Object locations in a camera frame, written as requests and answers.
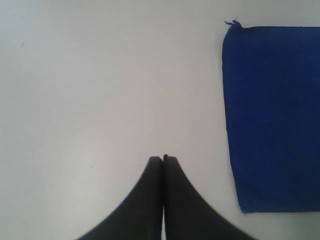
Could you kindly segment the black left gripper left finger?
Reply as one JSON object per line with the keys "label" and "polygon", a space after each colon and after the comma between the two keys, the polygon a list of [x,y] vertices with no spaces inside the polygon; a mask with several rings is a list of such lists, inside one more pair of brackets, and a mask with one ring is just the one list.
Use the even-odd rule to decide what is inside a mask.
{"label": "black left gripper left finger", "polygon": [[163,161],[149,158],[123,202],[81,240],[160,240],[163,223]]}

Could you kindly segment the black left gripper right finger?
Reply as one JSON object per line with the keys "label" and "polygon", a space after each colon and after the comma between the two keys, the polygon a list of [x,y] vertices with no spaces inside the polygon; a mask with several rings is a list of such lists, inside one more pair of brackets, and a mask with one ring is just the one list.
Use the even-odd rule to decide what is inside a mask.
{"label": "black left gripper right finger", "polygon": [[167,240],[253,239],[223,218],[202,198],[174,156],[163,156],[163,187]]}

